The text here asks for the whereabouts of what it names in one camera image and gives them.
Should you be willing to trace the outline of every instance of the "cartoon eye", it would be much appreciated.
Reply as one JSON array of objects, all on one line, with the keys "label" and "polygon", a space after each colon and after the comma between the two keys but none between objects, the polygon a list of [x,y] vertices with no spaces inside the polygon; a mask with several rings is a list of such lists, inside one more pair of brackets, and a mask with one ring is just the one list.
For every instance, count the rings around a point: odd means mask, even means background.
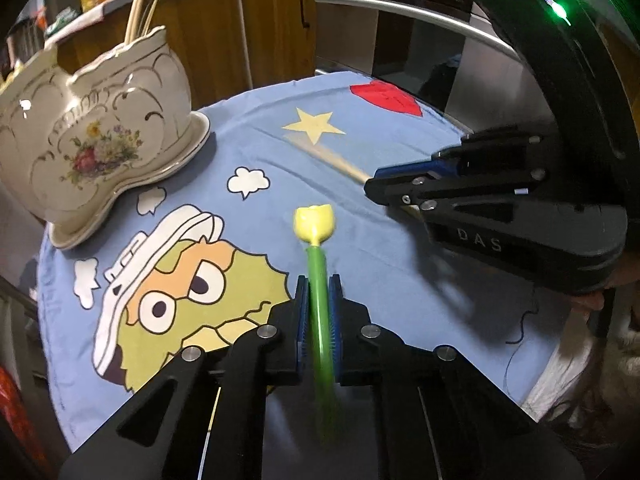
[{"label": "cartoon eye", "polygon": [[140,301],[140,323],[149,332],[163,334],[171,328],[175,318],[175,300],[164,292],[152,290]]},{"label": "cartoon eye", "polygon": [[196,303],[211,304],[225,291],[225,277],[214,264],[202,260],[191,280],[187,298]]}]

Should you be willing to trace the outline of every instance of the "wooden stick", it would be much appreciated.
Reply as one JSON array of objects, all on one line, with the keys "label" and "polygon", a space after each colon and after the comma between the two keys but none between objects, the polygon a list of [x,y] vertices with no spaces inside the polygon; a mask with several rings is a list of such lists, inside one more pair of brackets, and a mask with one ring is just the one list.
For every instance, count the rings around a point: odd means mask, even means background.
[{"label": "wooden stick", "polygon": [[127,31],[124,34],[124,44],[129,44],[136,39],[138,31],[138,23],[140,21],[140,10],[144,0],[133,0],[131,11],[129,12],[129,21],[127,22]]},{"label": "wooden stick", "polygon": [[[340,155],[333,152],[328,147],[321,146],[320,144],[313,144],[306,134],[285,134],[284,138],[303,152],[308,153],[312,157],[315,157],[328,166],[331,166],[334,170],[340,171],[340,173],[348,176],[351,180],[361,186],[364,186],[366,181],[372,178],[365,171],[344,160]],[[420,221],[422,220],[422,215],[420,214],[420,210],[417,205],[405,205],[402,206],[402,210],[409,213],[412,217],[417,218]]]}]

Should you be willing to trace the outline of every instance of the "blue tablecloth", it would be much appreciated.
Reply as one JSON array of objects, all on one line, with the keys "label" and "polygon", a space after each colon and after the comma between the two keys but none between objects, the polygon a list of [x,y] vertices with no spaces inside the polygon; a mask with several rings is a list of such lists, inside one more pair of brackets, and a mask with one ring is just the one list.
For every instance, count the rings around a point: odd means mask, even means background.
[{"label": "blue tablecloth", "polygon": [[[333,205],[328,272],[341,275],[346,297],[367,305],[373,322],[414,346],[457,347],[524,399],[558,342],[568,314],[562,299],[537,291],[540,313],[527,317],[523,343],[505,344],[519,338],[520,317],[532,308],[530,283],[434,246],[420,222],[388,214],[283,139],[304,130],[373,174],[457,143],[455,127],[353,73],[256,89],[202,112],[215,133],[185,168],[125,193],[79,247],[62,252],[43,241],[40,324],[51,397],[72,449],[180,346],[231,342],[293,293],[306,259],[292,215],[311,204]],[[334,462],[346,474],[357,456],[372,456],[364,447],[373,440],[367,393],[343,396],[350,429]],[[310,398],[305,388],[270,397],[265,478],[314,478],[298,469],[321,454]]]}]

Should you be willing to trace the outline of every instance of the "ceramic pot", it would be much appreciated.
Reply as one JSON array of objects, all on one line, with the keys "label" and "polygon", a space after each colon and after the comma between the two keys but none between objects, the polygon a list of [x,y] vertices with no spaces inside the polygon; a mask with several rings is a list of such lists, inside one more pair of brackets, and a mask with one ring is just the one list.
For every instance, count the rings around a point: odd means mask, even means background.
[{"label": "ceramic pot", "polygon": [[36,216],[82,228],[123,180],[188,142],[191,95],[164,27],[69,75],[55,45],[0,94],[0,180]]}]

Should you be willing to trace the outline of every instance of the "countertop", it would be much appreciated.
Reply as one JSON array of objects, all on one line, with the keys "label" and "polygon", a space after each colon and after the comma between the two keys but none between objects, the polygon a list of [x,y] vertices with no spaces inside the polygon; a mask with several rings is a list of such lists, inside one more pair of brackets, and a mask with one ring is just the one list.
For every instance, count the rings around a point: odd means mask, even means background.
[{"label": "countertop", "polygon": [[130,4],[132,1],[133,0],[108,0],[99,6],[94,7],[92,10],[78,16],[75,20],[62,28],[62,30],[51,36],[46,41],[45,45],[50,46],[54,43],[61,43],[78,30],[87,28],[94,23],[101,22],[107,14],[111,14],[120,7]]}]

